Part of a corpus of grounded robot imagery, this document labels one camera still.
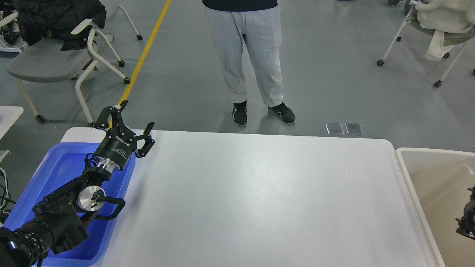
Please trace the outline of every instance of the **person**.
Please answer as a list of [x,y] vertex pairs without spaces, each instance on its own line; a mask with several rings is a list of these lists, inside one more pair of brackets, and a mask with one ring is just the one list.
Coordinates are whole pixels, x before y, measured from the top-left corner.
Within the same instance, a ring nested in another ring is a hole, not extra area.
[[228,99],[234,103],[234,123],[239,126],[247,124],[247,85],[242,69],[242,54],[246,45],[264,104],[286,124],[293,124],[295,114],[283,100],[279,59],[282,37],[277,0],[202,2]]
[[[411,9],[411,1],[413,0],[406,0],[406,3],[404,4],[404,13],[406,15],[409,13],[409,10]],[[388,0],[388,6],[393,7],[401,2],[402,0]]]

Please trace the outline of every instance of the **black sneaker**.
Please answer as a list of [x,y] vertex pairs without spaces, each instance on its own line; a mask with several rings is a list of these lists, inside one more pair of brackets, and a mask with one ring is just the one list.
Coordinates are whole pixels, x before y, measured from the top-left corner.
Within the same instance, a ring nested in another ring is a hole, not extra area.
[[272,109],[279,114],[279,117],[284,121],[286,124],[293,124],[295,122],[295,114],[294,112],[285,105],[284,102],[282,104],[273,106]]
[[246,126],[247,124],[247,100],[242,103],[234,103],[233,120],[238,126]]

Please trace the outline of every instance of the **beige bin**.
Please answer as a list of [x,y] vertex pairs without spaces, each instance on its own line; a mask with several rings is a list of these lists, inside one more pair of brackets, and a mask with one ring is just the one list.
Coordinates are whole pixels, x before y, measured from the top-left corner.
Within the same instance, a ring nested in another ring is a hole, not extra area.
[[475,186],[475,153],[399,148],[395,155],[436,266],[475,266],[475,240],[457,234],[455,221]]

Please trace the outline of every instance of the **chair caster wheel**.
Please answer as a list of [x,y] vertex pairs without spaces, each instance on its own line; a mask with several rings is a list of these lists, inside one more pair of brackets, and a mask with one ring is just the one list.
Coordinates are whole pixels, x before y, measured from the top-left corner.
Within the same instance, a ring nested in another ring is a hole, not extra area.
[[39,122],[41,124],[45,123],[45,121],[46,121],[46,118],[43,117],[43,115],[40,115],[40,114],[36,115],[35,119],[36,119],[37,122]]

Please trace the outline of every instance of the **blue plastic tray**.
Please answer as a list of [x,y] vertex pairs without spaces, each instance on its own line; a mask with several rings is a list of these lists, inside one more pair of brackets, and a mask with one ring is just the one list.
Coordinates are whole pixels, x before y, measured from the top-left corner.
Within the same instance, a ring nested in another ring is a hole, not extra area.
[[[3,227],[14,230],[34,218],[34,213],[31,210],[33,205],[42,201],[44,196],[58,187],[81,175],[84,169],[84,157],[87,153],[93,153],[98,145],[98,143],[64,142],[50,148]],[[121,172],[114,171],[110,181],[102,184],[101,187],[107,196],[124,197],[135,166],[135,159],[135,155],[132,155]],[[114,205],[106,203],[101,208],[100,214],[110,215],[114,209]],[[94,220],[87,227],[88,239],[70,251],[57,255],[50,252],[43,261],[43,265],[48,267],[88,267],[93,265],[104,253],[115,221],[120,217],[119,214],[116,219],[110,221]]]

